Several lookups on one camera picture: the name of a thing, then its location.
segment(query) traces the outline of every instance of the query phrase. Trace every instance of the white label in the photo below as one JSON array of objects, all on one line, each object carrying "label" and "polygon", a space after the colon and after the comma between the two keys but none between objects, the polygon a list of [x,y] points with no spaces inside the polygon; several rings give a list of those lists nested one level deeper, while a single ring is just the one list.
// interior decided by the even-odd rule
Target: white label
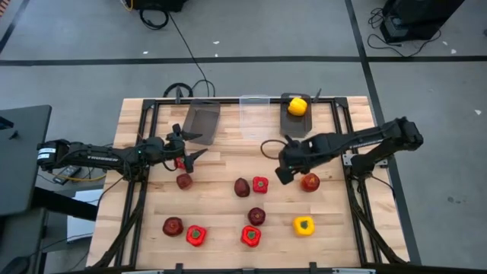
[{"label": "white label", "polygon": [[39,155],[37,156],[37,160],[40,160],[40,159],[47,159],[49,157],[48,154],[43,154],[43,155]]},{"label": "white label", "polygon": [[39,154],[42,154],[42,153],[56,153],[56,149],[55,148],[41,148],[39,150]]}]

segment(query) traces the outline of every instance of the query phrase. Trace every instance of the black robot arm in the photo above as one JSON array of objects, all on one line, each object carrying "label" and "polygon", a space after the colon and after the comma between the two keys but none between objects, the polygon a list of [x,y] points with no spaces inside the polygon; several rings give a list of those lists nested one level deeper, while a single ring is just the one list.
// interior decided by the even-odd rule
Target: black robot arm
[{"label": "black robot arm", "polygon": [[279,167],[275,170],[283,184],[290,183],[295,174],[307,174],[349,149],[380,143],[367,154],[351,159],[352,175],[366,177],[377,162],[397,151],[414,151],[423,143],[416,125],[405,117],[349,134],[320,133],[302,142],[285,138],[288,144],[279,152]]},{"label": "black robot arm", "polygon": [[181,131],[179,124],[176,124],[173,132],[166,137],[167,143],[159,137],[151,137],[136,146],[119,149],[55,140],[38,145],[37,163],[42,170],[49,172],[68,165],[116,170],[126,179],[138,181],[147,165],[182,157],[186,172],[192,173],[194,160],[206,149],[187,155],[184,141],[198,137],[199,134]]}]

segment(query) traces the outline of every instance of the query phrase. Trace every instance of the gray floor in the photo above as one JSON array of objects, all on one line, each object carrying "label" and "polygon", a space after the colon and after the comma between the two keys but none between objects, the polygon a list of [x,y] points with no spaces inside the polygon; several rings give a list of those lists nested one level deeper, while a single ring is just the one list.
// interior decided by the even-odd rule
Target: gray floor
[{"label": "gray floor", "polygon": [[[384,2],[353,0],[365,43],[373,33],[367,25],[369,12]],[[12,0],[0,18],[0,37],[20,4]],[[442,38],[420,56],[451,56],[452,49],[457,56],[487,55],[482,33],[486,9],[484,1],[466,0],[445,24]],[[174,19],[197,57],[358,56],[344,1],[190,0]],[[418,45],[405,43],[401,50],[409,53]],[[365,49],[369,56],[394,56],[388,50]],[[118,0],[30,0],[0,60],[168,57],[189,57],[173,25],[148,30]],[[218,96],[315,94],[319,88],[322,95],[368,95],[360,62],[201,66]],[[487,253],[487,210],[482,204],[487,171],[481,166],[487,63],[378,62],[371,63],[371,70],[386,120],[407,116],[425,137],[417,152],[397,155],[422,262],[487,269],[482,257]],[[48,139],[102,145],[113,140],[123,98],[159,97],[169,84],[200,78],[193,64],[0,66],[0,109],[50,104]],[[204,96],[205,89],[201,86],[196,93]],[[51,190],[73,187],[43,179],[37,184]],[[62,237],[63,230],[56,229],[50,237]],[[88,245],[70,244],[67,251],[50,253],[46,272],[73,267]]]}]

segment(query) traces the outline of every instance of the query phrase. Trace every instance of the wooden tabletop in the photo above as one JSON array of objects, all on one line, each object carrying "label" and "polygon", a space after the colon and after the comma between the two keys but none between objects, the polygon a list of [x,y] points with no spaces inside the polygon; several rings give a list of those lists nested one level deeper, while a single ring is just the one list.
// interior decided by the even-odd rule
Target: wooden tabletop
[{"label": "wooden tabletop", "polygon": [[[124,100],[115,147],[135,144],[142,101]],[[163,105],[159,110],[156,135],[165,138],[174,123],[183,125],[188,106]],[[349,97],[349,109],[355,130],[374,126],[366,97]],[[144,137],[148,136],[150,117],[149,113]],[[249,139],[248,130],[240,127],[238,104],[221,106],[215,141],[197,160],[191,174],[195,183],[190,190],[180,190],[176,184],[176,176],[181,171],[169,172],[161,164],[151,168],[137,269],[174,269],[176,263],[183,263],[185,269],[301,268],[308,267],[309,262],[317,262],[318,267],[360,266],[341,161],[336,158],[314,168],[312,172],[321,179],[320,188],[305,193],[297,183],[299,175],[296,182],[288,185],[279,182],[274,173],[279,163],[261,155],[262,140]],[[282,139],[279,105],[271,104],[261,123],[256,123],[252,130],[258,130],[269,139]],[[308,136],[334,131],[330,107],[314,104],[313,128]],[[189,142],[186,147],[189,152],[204,148]],[[269,144],[266,152],[277,155],[281,148],[282,145]],[[376,168],[374,175],[388,181],[387,170]],[[251,181],[255,176],[269,178],[268,193],[252,192],[246,198],[237,197],[234,181],[239,177]],[[104,188],[119,178],[116,172],[109,172]],[[367,180],[366,184],[377,230],[394,251],[407,260],[403,231],[390,188],[374,179]],[[101,258],[119,233],[126,191],[127,182],[121,182],[103,197],[87,266]],[[138,193],[134,197],[132,208]],[[253,207],[260,207],[267,213],[266,222],[259,227],[263,235],[256,248],[240,242],[241,230],[249,224],[247,213]],[[294,234],[292,220],[301,215],[314,218],[316,231],[310,237],[299,238]],[[191,246],[185,240],[186,231],[179,237],[164,235],[163,223],[171,216],[181,218],[185,228],[190,225],[206,227],[205,243],[201,247]],[[368,234],[363,227],[362,231],[368,258],[373,261]],[[128,263],[131,236],[126,242],[124,263]]]}]

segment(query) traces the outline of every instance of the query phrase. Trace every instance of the black stand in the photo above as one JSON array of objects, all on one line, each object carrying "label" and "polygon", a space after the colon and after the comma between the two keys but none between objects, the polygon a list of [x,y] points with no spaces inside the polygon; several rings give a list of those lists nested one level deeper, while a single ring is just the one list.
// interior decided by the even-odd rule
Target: black stand
[{"label": "black stand", "polygon": [[52,212],[59,212],[76,218],[96,221],[98,207],[87,202],[35,187],[32,198],[32,208],[45,208]]}]

